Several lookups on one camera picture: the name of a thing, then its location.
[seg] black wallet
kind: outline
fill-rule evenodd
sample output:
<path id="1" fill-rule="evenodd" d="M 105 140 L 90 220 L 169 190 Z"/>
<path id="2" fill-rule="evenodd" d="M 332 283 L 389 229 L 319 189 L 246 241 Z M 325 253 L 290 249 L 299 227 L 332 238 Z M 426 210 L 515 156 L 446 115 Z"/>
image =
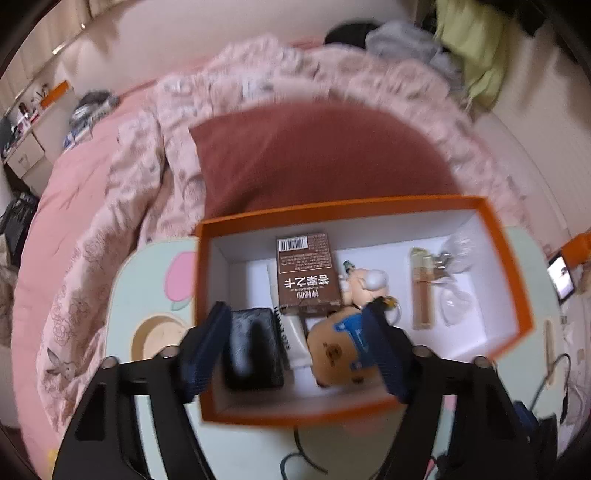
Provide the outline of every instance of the black wallet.
<path id="1" fill-rule="evenodd" d="M 279 332 L 271 309 L 232 312 L 223 366 L 226 386 L 231 390 L 283 386 Z"/>

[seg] wire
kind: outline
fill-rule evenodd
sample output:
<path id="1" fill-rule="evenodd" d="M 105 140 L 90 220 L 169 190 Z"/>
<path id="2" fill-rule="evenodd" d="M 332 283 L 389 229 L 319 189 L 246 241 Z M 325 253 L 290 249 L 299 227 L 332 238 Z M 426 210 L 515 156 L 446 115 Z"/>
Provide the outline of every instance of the wire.
<path id="1" fill-rule="evenodd" d="M 542 390 L 544 389 L 546 383 L 548 383 L 548 379 L 554 373 L 554 370 L 556 369 L 556 365 L 558 365 L 558 363 L 563 358 L 566 358 L 569 361 L 569 368 L 568 368 L 568 370 L 566 372 L 566 377 L 564 379 L 564 389 L 566 390 L 567 384 L 569 383 L 570 369 L 572 367 L 572 360 L 570 359 L 570 355 L 569 354 L 567 354 L 567 353 L 561 353 L 558 357 L 556 357 L 556 360 L 554 360 L 554 362 L 552 362 L 552 365 L 550 367 L 550 371 L 544 377 L 544 379 L 542 380 L 542 383 L 538 387 L 538 390 L 535 392 L 534 399 L 531 402 L 530 411 L 533 411 L 534 410 L 535 405 L 538 403 L 538 400 L 540 399 L 540 395 L 542 393 Z"/>
<path id="2" fill-rule="evenodd" d="M 300 431 L 297 428 L 294 429 L 294 441 L 295 441 L 295 446 L 298 451 L 291 452 L 291 453 L 288 453 L 287 455 L 285 455 L 283 457 L 283 459 L 281 460 L 281 463 L 279 464 L 279 470 L 281 472 L 281 478 L 283 480 L 289 480 L 287 478 L 287 474 L 285 473 L 285 464 L 287 463 L 287 461 L 290 458 L 295 458 L 295 457 L 302 457 L 308 465 L 310 465 L 312 468 L 314 468 L 315 470 L 318 470 L 319 472 L 321 472 L 325 475 L 327 475 L 329 473 L 329 471 L 326 468 L 321 467 L 320 465 L 318 465 L 318 463 L 315 463 L 310 457 L 308 457 L 308 454 L 306 454 L 306 452 L 304 451 L 304 448 L 301 445 Z M 425 474 L 425 479 L 427 479 L 429 477 L 429 475 L 431 475 L 433 473 L 435 468 L 438 468 L 437 467 L 437 459 L 433 455 L 431 455 L 430 460 L 433 461 L 433 466 Z M 372 473 L 369 476 L 368 480 L 374 480 L 378 476 L 380 469 L 381 469 L 381 467 L 378 468 L 374 473 Z"/>
<path id="3" fill-rule="evenodd" d="M 279 464 L 279 470 L 281 471 L 282 479 L 288 480 L 287 475 L 285 474 L 285 464 L 287 463 L 287 461 L 290 458 L 294 458 L 294 457 L 302 457 L 306 461 L 306 463 L 308 465 L 310 465 L 313 469 L 318 470 L 319 472 L 327 475 L 329 471 L 326 468 L 318 465 L 318 463 L 315 463 L 314 461 L 312 461 L 312 459 L 310 459 L 310 457 L 308 457 L 308 455 L 304 451 L 304 448 L 302 447 L 301 441 L 300 441 L 300 431 L 298 429 L 294 429 L 294 441 L 295 441 L 295 446 L 297 448 L 297 452 L 289 453 L 288 455 L 283 457 L 283 460 Z"/>

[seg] orange box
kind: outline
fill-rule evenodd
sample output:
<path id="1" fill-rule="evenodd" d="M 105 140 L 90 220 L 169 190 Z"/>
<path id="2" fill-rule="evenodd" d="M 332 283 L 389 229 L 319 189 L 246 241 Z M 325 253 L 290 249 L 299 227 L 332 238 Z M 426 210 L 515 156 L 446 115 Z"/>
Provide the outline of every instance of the orange box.
<path id="1" fill-rule="evenodd" d="M 591 254 L 591 235 L 580 233 L 562 247 L 562 256 L 567 266 L 574 270 L 585 263 Z"/>
<path id="2" fill-rule="evenodd" d="M 266 265 L 275 258 L 276 239 L 318 231 L 329 236 L 334 265 L 351 260 L 358 267 L 387 272 L 389 294 L 402 307 L 397 326 L 442 358 L 496 358 L 533 328 L 524 284 L 496 216 L 486 199 L 463 196 L 329 202 L 207 220 L 196 228 L 196 324 L 218 300 L 233 310 L 271 307 Z M 471 269 L 456 275 L 458 286 L 472 294 L 475 306 L 463 322 L 447 326 L 434 301 L 434 327 L 412 330 L 410 249 L 422 247 L 438 254 L 457 231 L 476 245 Z M 437 290 L 433 293 L 438 299 Z M 398 402 L 381 378 L 374 380 L 321 388 L 310 368 L 300 368 L 286 372 L 278 390 L 236 392 L 225 387 L 219 363 L 200 395 L 202 416 L 219 423 L 294 427 L 395 407 Z"/>
<path id="3" fill-rule="evenodd" d="M 57 87 L 55 87 L 49 94 L 41 100 L 40 105 L 43 109 L 49 107 L 52 103 L 57 101 L 64 93 L 66 93 L 70 89 L 70 84 L 67 80 L 61 82 Z"/>

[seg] green cloth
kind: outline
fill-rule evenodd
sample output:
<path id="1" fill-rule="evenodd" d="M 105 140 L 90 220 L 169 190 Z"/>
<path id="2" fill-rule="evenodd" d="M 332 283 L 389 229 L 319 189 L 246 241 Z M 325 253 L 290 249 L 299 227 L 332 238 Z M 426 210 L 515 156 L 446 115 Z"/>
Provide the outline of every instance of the green cloth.
<path id="1" fill-rule="evenodd" d="M 437 32 L 443 45 L 464 61 L 470 100 L 490 107 L 507 68 L 509 17 L 476 0 L 437 0 Z"/>

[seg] gray clothing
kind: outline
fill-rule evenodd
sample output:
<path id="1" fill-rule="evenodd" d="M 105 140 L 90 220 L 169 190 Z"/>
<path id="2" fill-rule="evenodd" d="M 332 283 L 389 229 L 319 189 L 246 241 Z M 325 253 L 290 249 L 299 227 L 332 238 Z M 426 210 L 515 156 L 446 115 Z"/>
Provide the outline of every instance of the gray clothing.
<path id="1" fill-rule="evenodd" d="M 462 68 L 456 58 L 443 51 L 433 36 L 412 23 L 393 20 L 368 33 L 367 51 L 385 60 L 416 59 L 443 76 L 452 92 L 462 91 Z"/>

